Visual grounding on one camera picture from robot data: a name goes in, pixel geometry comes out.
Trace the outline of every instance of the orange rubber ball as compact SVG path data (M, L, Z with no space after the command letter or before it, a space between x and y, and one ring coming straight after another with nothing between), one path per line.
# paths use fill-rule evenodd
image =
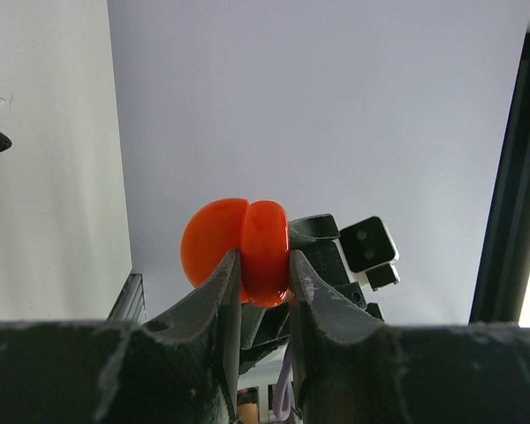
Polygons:
M193 216L183 234L186 277L200 286L229 250L240 248L242 301L276 307L289 286L288 228L286 212L274 201L214 201Z
M241 245L241 232L249 202L221 199L199 210L190 220L180 244L180 260L194 287L204 283L223 256ZM242 287L242 301L247 295Z
M283 207L256 201L241 234L241 281L258 307L281 305L289 289L289 224Z

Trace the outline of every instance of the black metal frame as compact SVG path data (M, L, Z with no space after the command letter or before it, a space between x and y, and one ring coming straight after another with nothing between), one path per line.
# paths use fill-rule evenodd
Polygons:
M130 274L112 307L109 320L130 320L142 324L147 320L143 278L141 274Z
M526 37L470 322L515 322L530 271L530 34Z

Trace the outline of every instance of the black metal jaw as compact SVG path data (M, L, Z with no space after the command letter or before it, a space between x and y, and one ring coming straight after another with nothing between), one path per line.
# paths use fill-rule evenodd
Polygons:
M291 350L306 424L530 422L530 329L391 327L291 253Z
M240 265L239 251L228 252L204 285L145 324L168 345L167 366L176 374L172 390L178 398L191 395L173 422L214 422L207 419L217 399L225 404L226 416L236 415Z

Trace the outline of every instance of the wire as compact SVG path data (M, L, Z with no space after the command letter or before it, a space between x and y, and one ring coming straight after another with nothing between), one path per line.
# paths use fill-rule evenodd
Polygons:
M291 411L295 409L294 393L290 382L292 371L292 354L291 342L286 346L284 351L283 365L281 374L276 382L275 394L273 395L273 413L280 421L289 418Z

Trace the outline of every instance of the orange ball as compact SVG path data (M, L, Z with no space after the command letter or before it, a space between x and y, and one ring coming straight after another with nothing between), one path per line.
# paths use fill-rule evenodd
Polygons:
M212 275L229 250L241 246L248 207L246 199L221 199L206 205L190 220L181 240L180 260L194 287ZM242 301L247 302L243 287Z
M251 303L281 305L289 288L289 224L274 201L249 205L241 234L241 280Z

